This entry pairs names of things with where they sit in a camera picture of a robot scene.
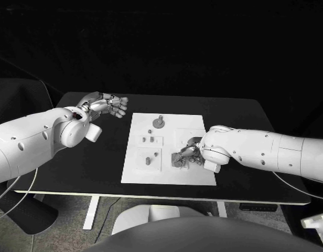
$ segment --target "dark wall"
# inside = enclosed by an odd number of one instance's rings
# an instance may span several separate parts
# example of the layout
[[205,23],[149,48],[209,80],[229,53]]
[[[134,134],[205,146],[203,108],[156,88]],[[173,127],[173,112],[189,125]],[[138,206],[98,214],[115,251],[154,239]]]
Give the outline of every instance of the dark wall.
[[301,134],[323,105],[323,1],[3,5],[0,58],[61,92],[257,99]]

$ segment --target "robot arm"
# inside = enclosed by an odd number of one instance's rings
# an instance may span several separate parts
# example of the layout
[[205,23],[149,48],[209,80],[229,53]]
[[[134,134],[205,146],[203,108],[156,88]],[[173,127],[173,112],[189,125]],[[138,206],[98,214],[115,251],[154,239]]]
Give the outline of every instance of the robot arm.
[[232,157],[244,166],[323,182],[323,139],[216,125],[199,142],[189,141],[180,155],[190,156],[196,150],[206,160],[205,168],[213,172]]
[[84,138],[97,141],[101,128],[91,122],[100,114],[121,118],[127,98],[94,92],[77,107],[56,108],[0,125],[0,182],[33,171]]

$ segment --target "robotic hand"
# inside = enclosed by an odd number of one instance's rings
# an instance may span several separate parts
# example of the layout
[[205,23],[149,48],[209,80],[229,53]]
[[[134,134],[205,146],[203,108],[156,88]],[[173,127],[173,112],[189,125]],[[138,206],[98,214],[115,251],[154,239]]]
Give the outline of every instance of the robotic hand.
[[323,139],[216,125],[202,138],[189,140],[176,160],[198,153],[205,158],[205,169],[216,173],[232,157],[244,166],[323,182]]
[[33,171],[84,138],[97,141],[102,132],[91,122],[100,114],[126,115],[128,98],[88,94],[75,107],[55,108],[0,125],[0,182]]

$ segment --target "white sheet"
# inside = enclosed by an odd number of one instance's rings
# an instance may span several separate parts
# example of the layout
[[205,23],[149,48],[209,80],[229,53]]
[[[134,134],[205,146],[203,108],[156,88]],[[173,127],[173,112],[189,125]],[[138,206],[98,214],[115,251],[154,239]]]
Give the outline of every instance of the white sheet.
[[[192,137],[200,137],[206,133],[203,117],[185,114],[162,115],[164,127],[156,129],[151,123],[160,114],[133,114],[121,183],[216,186],[213,172],[203,169],[203,166],[192,162],[189,162],[189,169],[172,166],[172,153],[180,151],[180,147],[186,146],[183,143]],[[151,155],[157,151],[162,153],[157,156]],[[149,166],[143,160],[146,156],[151,158]]]

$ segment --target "black table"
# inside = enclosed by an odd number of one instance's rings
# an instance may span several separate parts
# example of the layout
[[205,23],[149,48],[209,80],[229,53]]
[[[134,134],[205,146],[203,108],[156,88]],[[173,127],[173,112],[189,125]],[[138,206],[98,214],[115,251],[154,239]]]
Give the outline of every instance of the black table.
[[[77,105],[87,94],[66,93],[58,107]],[[285,185],[271,172],[244,167],[232,159],[216,174],[216,186],[121,184],[134,112],[200,114],[206,131],[218,124],[241,129],[274,129],[255,100],[115,95],[130,98],[127,115],[123,119],[108,114],[98,118],[95,124],[102,128],[102,134],[97,143],[85,139],[78,146],[58,152],[39,169],[32,192],[296,205],[310,202],[310,197]],[[306,190],[298,176],[280,175],[291,185]],[[33,173],[26,174],[13,189],[28,191],[32,179]]]

